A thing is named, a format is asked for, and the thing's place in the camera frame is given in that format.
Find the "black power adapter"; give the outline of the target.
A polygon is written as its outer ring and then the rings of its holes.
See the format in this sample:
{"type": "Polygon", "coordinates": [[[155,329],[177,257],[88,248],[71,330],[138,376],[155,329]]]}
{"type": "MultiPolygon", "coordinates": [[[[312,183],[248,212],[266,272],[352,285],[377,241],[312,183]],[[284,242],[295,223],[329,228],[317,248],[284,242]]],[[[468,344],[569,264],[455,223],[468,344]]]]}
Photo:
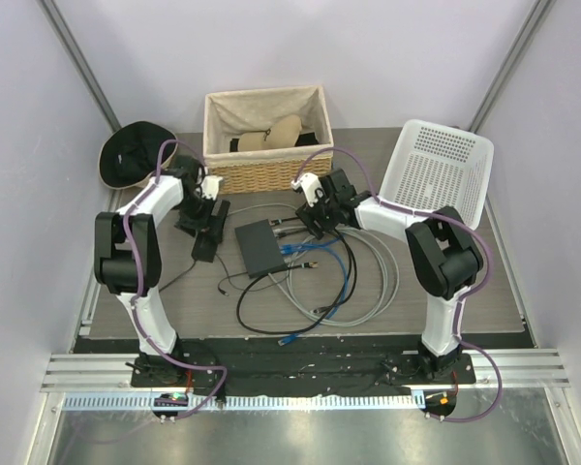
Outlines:
{"type": "Polygon", "coordinates": [[[216,259],[219,245],[220,242],[214,237],[202,233],[198,234],[191,251],[191,257],[195,262],[212,264],[216,259]]]}

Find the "black network switch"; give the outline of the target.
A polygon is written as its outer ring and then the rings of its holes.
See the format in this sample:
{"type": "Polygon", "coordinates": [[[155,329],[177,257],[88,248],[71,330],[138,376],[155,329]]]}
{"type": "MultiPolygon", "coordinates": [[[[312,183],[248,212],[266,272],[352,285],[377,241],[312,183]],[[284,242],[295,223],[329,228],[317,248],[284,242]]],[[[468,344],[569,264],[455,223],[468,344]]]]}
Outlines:
{"type": "Polygon", "coordinates": [[[277,238],[267,220],[239,226],[234,232],[243,263],[251,279],[287,269],[277,238]]]}

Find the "wicker basket with liner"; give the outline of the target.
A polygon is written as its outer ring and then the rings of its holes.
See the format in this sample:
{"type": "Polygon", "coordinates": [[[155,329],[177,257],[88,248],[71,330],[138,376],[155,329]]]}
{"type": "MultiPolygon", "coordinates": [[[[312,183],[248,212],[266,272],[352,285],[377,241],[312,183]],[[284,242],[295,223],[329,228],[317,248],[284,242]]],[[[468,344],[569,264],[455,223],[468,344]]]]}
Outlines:
{"type": "Polygon", "coordinates": [[[224,178],[224,194],[284,191],[303,163],[327,173],[334,144],[320,85],[210,93],[204,99],[203,153],[224,178]]]}

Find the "white plastic perforated basket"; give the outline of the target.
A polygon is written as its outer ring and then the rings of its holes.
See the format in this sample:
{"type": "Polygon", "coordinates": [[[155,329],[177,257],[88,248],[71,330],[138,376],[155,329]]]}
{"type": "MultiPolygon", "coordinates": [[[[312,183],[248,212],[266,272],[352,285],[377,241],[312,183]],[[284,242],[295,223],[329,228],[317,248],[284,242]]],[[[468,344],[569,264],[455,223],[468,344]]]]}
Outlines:
{"type": "Polygon", "coordinates": [[[494,144],[461,129],[412,119],[399,135],[379,195],[413,210],[454,207],[471,229],[480,223],[494,144]]]}

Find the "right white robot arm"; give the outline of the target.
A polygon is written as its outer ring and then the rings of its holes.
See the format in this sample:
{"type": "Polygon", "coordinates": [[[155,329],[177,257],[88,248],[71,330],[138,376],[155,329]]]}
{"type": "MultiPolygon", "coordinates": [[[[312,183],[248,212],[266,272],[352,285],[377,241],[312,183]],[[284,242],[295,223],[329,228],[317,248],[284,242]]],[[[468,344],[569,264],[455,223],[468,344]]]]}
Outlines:
{"type": "Polygon", "coordinates": [[[357,192],[345,172],[317,176],[306,172],[290,183],[305,197],[296,214],[316,237],[339,226],[377,232],[408,245],[417,282],[427,293],[425,328],[418,343],[418,371],[431,383],[453,371],[461,354],[460,325],[464,292],[483,268],[471,229],[456,208],[416,210],[357,192]]]}

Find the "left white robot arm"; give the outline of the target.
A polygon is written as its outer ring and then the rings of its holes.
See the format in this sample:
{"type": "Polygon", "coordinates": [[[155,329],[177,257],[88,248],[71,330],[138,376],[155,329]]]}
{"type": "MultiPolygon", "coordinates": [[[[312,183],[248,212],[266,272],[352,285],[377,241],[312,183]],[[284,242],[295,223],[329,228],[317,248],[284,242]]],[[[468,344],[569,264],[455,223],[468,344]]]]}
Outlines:
{"type": "Polygon", "coordinates": [[[175,227],[195,239],[193,261],[213,262],[229,213],[229,202],[218,200],[222,183],[202,162],[182,155],[124,206],[95,219],[95,277],[130,315],[139,340],[135,369],[153,369],[168,387],[179,385],[193,366],[183,357],[161,299],[158,227],[177,210],[175,227]]]}

